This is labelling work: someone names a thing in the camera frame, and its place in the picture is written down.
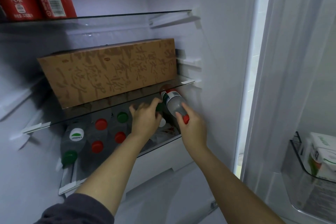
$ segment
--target bottle label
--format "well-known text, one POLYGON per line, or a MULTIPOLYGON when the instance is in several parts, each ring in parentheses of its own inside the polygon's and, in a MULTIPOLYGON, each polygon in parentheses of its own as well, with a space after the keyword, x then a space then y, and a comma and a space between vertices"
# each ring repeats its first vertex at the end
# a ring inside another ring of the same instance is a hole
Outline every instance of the bottle label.
POLYGON ((180 96, 181 95, 176 91, 176 89, 164 90, 161 92, 161 98, 163 100, 163 103, 165 103, 165 105, 168 105, 168 102, 173 97, 180 97, 180 96))
POLYGON ((70 140, 72 141, 80 141, 84 137, 84 131, 81 128, 75 128, 70 132, 70 140))

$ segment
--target green bottle cap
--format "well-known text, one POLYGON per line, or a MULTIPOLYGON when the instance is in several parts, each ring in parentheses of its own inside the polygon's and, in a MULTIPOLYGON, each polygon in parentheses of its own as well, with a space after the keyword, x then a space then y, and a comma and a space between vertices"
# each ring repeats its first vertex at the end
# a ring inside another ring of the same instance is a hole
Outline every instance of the green bottle cap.
POLYGON ((117 115, 117 121, 120 123, 125 123, 128 121, 128 114, 126 112, 120 112, 117 115))
POLYGON ((63 166, 73 164, 76 161, 77 157, 78 157, 78 154, 76 151, 73 151, 73 150, 66 151, 62 156, 63 166))
POLYGON ((162 112, 163 111, 163 103, 158 103, 155 111, 156 112, 162 112))

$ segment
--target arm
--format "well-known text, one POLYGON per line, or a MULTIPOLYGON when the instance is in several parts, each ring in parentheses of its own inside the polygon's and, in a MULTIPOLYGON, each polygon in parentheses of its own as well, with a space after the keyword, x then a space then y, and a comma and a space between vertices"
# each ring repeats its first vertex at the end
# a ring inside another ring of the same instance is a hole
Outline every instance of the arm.
POLYGON ((155 98, 150 105, 142 103, 137 110, 130 106, 133 117, 132 133, 76 193, 93 197, 113 215, 117 213, 135 160, 160 124, 161 115, 155 113, 159 102, 161 100, 155 98))
POLYGON ((183 143, 203 172, 226 221, 229 224, 284 224, 278 215, 208 149, 204 121, 185 103, 182 105, 190 117, 189 123, 184 124, 181 114, 176 113, 183 143))

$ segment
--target forearm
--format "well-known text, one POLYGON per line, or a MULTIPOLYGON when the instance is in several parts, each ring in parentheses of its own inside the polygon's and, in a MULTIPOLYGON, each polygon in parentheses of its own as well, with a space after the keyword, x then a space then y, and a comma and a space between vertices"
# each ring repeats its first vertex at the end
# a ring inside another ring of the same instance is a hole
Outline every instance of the forearm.
POLYGON ((143 144, 141 138, 130 134, 76 193, 93 197, 115 215, 143 144))
POLYGON ((228 224, 283 224, 208 148, 192 155, 228 224))

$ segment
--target sleeve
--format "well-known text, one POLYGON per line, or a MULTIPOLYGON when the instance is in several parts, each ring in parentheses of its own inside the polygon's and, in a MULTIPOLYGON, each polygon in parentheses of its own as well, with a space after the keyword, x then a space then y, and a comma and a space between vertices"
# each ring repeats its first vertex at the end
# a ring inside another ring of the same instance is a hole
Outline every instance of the sleeve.
POLYGON ((94 198, 74 193, 46 209, 35 224, 113 224, 110 211, 94 198))

